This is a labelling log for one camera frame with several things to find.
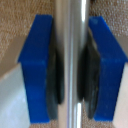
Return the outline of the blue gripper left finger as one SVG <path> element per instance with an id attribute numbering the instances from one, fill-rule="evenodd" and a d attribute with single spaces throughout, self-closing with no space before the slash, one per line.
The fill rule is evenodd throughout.
<path id="1" fill-rule="evenodd" d="M 21 63 L 31 123 L 58 118 L 64 99 L 62 62 L 53 33 L 53 17 L 36 15 L 18 61 Z"/>

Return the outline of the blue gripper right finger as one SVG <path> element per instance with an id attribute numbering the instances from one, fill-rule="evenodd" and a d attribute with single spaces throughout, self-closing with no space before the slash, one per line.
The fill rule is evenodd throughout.
<path id="1" fill-rule="evenodd" d="M 89 28 L 81 57 L 79 96 L 85 100 L 89 119 L 112 121 L 128 58 L 101 16 L 90 17 Z"/>

